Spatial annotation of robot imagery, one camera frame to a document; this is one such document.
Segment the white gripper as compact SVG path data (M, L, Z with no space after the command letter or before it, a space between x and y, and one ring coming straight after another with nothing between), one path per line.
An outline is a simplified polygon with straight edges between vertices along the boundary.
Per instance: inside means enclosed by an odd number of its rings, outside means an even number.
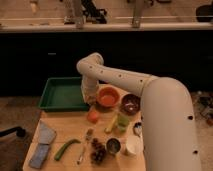
M96 94L99 88L99 81L89 78L87 76L82 77L81 91L83 100L89 105L93 105L96 102Z

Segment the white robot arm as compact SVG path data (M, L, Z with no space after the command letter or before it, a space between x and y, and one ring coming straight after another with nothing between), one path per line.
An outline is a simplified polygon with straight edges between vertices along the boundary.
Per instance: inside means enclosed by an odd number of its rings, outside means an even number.
M95 96L103 81L138 96L142 113L146 171L202 171L190 93L180 81L104 65L99 53L76 64L83 99Z

